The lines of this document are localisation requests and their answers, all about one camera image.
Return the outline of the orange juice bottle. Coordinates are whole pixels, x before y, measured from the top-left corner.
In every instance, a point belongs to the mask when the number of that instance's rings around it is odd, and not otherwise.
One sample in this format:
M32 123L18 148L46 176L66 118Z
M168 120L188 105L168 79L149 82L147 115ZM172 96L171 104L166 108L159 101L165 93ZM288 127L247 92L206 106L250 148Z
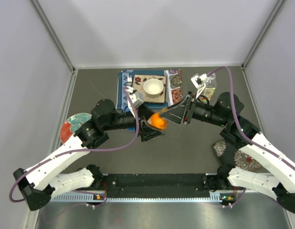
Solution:
M160 117L160 113L154 113L148 120L148 124L150 124L153 127L156 127L162 131L164 131L167 128L168 122Z

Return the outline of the large clear juice bottle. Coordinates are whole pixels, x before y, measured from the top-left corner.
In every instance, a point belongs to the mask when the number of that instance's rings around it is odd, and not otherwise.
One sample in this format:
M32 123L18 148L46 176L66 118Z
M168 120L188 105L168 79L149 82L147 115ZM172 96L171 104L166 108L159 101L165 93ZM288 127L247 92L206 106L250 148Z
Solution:
M213 73L212 75L210 75L208 77L208 80L205 83L206 87L204 88L203 92L201 93L201 95L205 96L208 101L211 100L216 87L217 87L217 81L216 81L216 74Z

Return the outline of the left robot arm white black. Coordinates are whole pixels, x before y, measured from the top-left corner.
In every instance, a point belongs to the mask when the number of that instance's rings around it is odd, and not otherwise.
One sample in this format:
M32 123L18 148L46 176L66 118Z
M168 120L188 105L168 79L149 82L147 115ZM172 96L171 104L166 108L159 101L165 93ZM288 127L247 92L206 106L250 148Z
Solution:
M118 113L113 101L100 100L91 111L91 118L83 123L69 139L41 162L27 169L14 171L15 184L9 198L17 187L22 194L29 210L36 211L47 205L54 197L81 188L98 189L103 178L99 168L88 165L77 172L62 174L69 165L90 152L112 152L129 147L129 143L114 148L101 148L109 139L108 130L135 129L135 136L141 141L148 141L163 135L167 122L160 118L159 113L150 110L145 104L132 112Z

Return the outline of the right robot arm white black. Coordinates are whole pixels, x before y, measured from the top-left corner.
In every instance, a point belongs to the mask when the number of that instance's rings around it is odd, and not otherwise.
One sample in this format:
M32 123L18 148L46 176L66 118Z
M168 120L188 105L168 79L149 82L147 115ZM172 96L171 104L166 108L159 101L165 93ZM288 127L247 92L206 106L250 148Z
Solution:
M178 125L192 119L223 127L221 137L239 151L255 159L270 175L258 175L239 166L224 166L217 183L221 188L243 187L274 199L295 214L295 162L267 140L261 130L240 116L244 104L229 92L219 95L215 105L194 99L191 93L164 111L160 117Z

